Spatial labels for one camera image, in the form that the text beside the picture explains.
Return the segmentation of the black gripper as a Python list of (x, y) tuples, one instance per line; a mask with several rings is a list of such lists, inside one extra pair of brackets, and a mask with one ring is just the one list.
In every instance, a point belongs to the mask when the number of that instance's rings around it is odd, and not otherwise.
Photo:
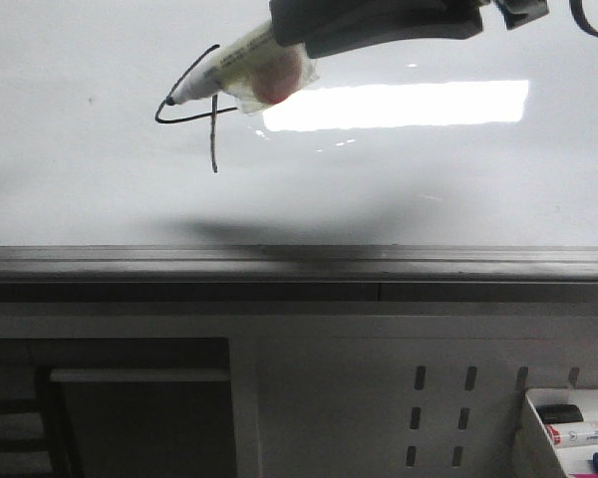
[[(494, 4), (507, 29), (549, 14), (546, 0)], [(277, 0), (269, 3), (269, 10), (277, 43), (302, 44), (311, 59), (403, 40), (466, 40), (483, 29), (479, 7), (472, 1)]]

